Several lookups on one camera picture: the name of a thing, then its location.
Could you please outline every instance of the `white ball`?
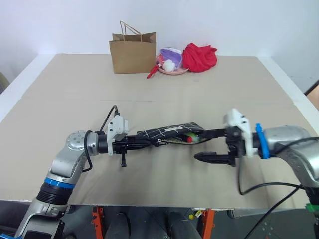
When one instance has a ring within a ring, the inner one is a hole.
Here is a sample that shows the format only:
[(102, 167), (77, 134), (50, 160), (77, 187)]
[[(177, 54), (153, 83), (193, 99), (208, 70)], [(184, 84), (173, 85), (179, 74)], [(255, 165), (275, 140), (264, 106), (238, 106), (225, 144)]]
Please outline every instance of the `white ball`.
[(168, 59), (164, 62), (163, 69), (166, 71), (174, 71), (175, 63), (172, 60)]

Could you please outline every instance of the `black cable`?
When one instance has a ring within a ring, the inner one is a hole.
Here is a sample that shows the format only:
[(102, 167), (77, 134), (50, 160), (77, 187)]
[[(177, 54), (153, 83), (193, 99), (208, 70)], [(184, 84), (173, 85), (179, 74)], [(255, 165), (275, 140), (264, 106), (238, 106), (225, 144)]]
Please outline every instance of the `black cable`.
[(247, 190), (245, 190), (244, 192), (241, 191), (241, 186), (240, 186), (240, 174), (241, 174), (241, 160), (239, 159), (239, 163), (237, 165), (237, 189), (240, 195), (246, 195), (247, 193), (250, 193), (251, 191), (261, 188), (261, 187), (265, 187), (265, 186), (272, 186), (272, 185), (284, 185), (284, 186), (290, 186), (290, 187), (295, 187), (298, 189), (304, 189), (303, 186), (301, 185), (297, 185), (297, 184), (292, 184), (292, 183), (282, 183), (282, 182), (271, 182), (271, 183), (261, 183), (261, 184), (257, 184)]
[(307, 141), (311, 141), (311, 140), (319, 140), (319, 137), (310, 137), (310, 138), (302, 138), (302, 139), (299, 139), (299, 140), (296, 140), (296, 141), (293, 141), (285, 146), (283, 146), (282, 148), (280, 148), (279, 150), (277, 150), (275, 152), (275, 155), (283, 152), (284, 150), (286, 150), (287, 148), (289, 148), (290, 146), (294, 145), (294, 144), (297, 144), (297, 143), (302, 143), (302, 142), (307, 142)]
[(104, 120), (104, 122), (103, 122), (103, 124), (102, 124), (102, 126), (101, 126), (101, 128), (100, 128), (100, 131), (103, 130), (103, 128), (104, 128), (106, 122), (108, 121), (108, 119), (109, 119), (109, 117), (110, 117), (112, 111), (114, 110), (114, 108), (115, 108), (115, 114), (117, 115), (117, 114), (119, 113), (118, 107), (117, 107), (116, 105), (113, 105), (112, 108), (110, 109), (110, 112), (108, 113), (108, 116), (106, 116), (106, 118), (105, 118), (105, 120)]
[[(112, 108), (110, 109), (108, 115), (106, 116), (103, 124), (102, 124), (102, 127), (100, 129), (100, 131), (103, 130), (106, 122), (108, 121), (112, 111), (115, 109), (115, 114), (118, 115), (119, 114), (119, 111), (118, 111), (118, 107), (116, 105), (113, 105)], [(86, 169), (83, 169), (82, 172), (87, 172), (87, 171), (90, 171), (92, 168), (93, 168), (93, 164), (92, 164), (92, 161), (91, 161), (91, 158), (90, 158), (90, 154), (89, 154), (89, 151), (88, 151), (88, 145), (87, 145), (87, 139), (88, 139), (88, 136), (89, 134), (92, 133), (92, 131), (88, 130), (86, 131), (85, 135), (84, 135), (84, 153), (85, 153), (85, 157), (86, 159), (88, 160), (88, 163), (89, 163), (89, 168), (86, 168)]]
[(251, 234), (254, 232), (254, 230), (257, 228), (257, 226), (281, 203), (283, 203), (285, 200), (287, 200), (289, 197), (291, 197), (295, 192), (297, 192), (299, 188), (295, 188), (290, 194), (285, 196), (283, 199), (281, 199), (279, 202), (277, 202), (275, 205), (273, 205), (262, 217), (259, 219), (259, 221), (254, 225), (254, 227), (247, 233), (244, 239), (247, 239), (251, 236)]
[(84, 153), (85, 153), (85, 157), (86, 159), (88, 160), (88, 163), (90, 165), (89, 168), (86, 168), (86, 169), (83, 169), (83, 173), (84, 172), (87, 172), (87, 171), (90, 171), (92, 168), (93, 168), (93, 164), (92, 164), (92, 161), (91, 161), (91, 158), (90, 158), (90, 155), (89, 155), (89, 151), (88, 151), (88, 145), (87, 145), (87, 139), (88, 139), (88, 136), (89, 136), (89, 133), (92, 133), (92, 131), (88, 130), (86, 131), (85, 135), (84, 135)]

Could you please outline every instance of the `pink plate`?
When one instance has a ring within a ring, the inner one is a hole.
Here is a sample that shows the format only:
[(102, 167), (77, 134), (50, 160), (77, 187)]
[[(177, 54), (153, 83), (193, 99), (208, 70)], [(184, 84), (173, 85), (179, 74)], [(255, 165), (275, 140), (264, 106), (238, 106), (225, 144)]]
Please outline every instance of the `pink plate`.
[(180, 68), (180, 69), (175, 70), (175, 71), (166, 71), (162, 67), (159, 67), (159, 71), (163, 72), (164, 74), (168, 74), (168, 75), (181, 75), (181, 74), (184, 74), (186, 71), (188, 71), (188, 68), (187, 69)]

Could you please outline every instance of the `orange metal frame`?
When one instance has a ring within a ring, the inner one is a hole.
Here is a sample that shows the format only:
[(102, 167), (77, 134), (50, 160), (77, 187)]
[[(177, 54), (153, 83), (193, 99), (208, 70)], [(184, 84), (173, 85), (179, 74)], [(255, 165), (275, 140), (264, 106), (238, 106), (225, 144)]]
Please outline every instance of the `orange metal frame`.
[(104, 239), (103, 207), (93, 207), (92, 216), (92, 224), (94, 225), (96, 239)]
[(211, 232), (213, 228), (215, 227), (214, 224), (214, 218), (215, 218), (215, 210), (207, 209), (203, 212), (203, 232), (202, 232), (202, 238), (203, 239), (210, 239)]

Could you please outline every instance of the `table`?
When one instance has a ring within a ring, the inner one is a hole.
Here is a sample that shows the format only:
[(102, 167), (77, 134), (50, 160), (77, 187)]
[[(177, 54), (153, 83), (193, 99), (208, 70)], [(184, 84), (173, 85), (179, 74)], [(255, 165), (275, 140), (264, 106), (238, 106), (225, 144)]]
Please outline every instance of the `table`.
[[(292, 124), (316, 135), (285, 91), (256, 57), (219, 56), (209, 71), (158, 72), (147, 80), (146, 74), (114, 74), (109, 55), (57, 54), (0, 123), (0, 199), (32, 200), (67, 136), (97, 130), (113, 104), (129, 121), (129, 134), (191, 121), (222, 128), (223, 115), (237, 108), (253, 131), (255, 123), (263, 128)], [(98, 155), (69, 203), (268, 208), (292, 190), (272, 186), (240, 196), (235, 168), (195, 160), (201, 151), (226, 153), (227, 147), (220, 138), (129, 151), (127, 168), (120, 167), (119, 155)], [(243, 188), (270, 181), (298, 183), (281, 159), (244, 160)], [(300, 191), (281, 207), (302, 208), (307, 201)]]

